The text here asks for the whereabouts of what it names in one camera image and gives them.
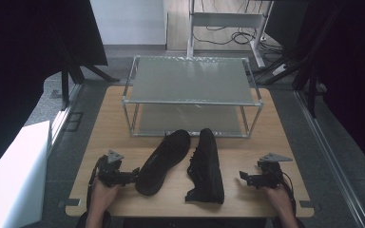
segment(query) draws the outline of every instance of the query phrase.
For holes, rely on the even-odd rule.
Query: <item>human hand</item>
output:
[[[118,195],[119,184],[107,187],[97,177],[91,191],[90,206],[87,212],[86,228],[101,228],[106,209]]]
[[[293,212],[292,203],[289,195],[282,184],[276,188],[261,187],[264,196],[278,212],[281,225],[283,228],[298,228],[295,213]]]

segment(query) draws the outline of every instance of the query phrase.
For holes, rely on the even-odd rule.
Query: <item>black shoe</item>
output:
[[[190,143],[190,136],[185,130],[165,136],[139,172],[136,190],[145,196],[155,195],[162,187],[168,170],[185,158]]]
[[[212,131],[205,128],[201,131],[198,147],[186,170],[194,182],[185,201],[215,202],[223,204],[224,189],[219,169],[219,156],[216,140]]]

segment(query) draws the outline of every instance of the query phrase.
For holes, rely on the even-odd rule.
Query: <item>hand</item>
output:
[[[260,189],[278,212],[282,227],[298,228],[298,223],[292,209],[292,203],[290,202],[289,195],[283,185],[279,184],[276,188],[261,187]]]
[[[117,197],[119,190],[119,184],[107,187],[97,177],[94,179],[86,228],[102,228],[103,215]]]

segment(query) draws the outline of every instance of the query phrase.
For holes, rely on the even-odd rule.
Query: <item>person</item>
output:
[[[107,187],[97,177],[95,178],[90,207],[87,212],[86,228],[102,228],[106,209],[116,199],[120,189],[119,184]],[[298,221],[284,187],[280,184],[277,188],[261,187],[260,189],[277,211],[280,226],[282,228],[298,228]]]

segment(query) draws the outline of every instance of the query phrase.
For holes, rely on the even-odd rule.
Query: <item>gray floor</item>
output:
[[[107,47],[109,67],[101,69],[116,78],[125,78],[134,55],[174,55],[161,48]],[[251,56],[250,53],[197,53],[197,56]],[[65,213],[65,204],[79,164],[86,149],[106,88],[113,85],[84,69],[86,81],[71,115],[48,158],[43,220],[28,227],[75,227],[78,218]],[[303,218],[306,227],[357,227],[343,192],[338,187],[315,134],[291,88],[294,76],[286,77],[268,88],[274,99],[283,128],[298,161],[298,167],[316,210],[311,218]],[[53,120],[59,111],[60,76],[46,81],[46,92],[27,124]],[[317,97],[317,122],[330,143],[333,153],[350,181],[365,212],[365,157],[355,142],[332,115],[321,97]],[[122,218],[113,218],[113,227],[122,227]]]

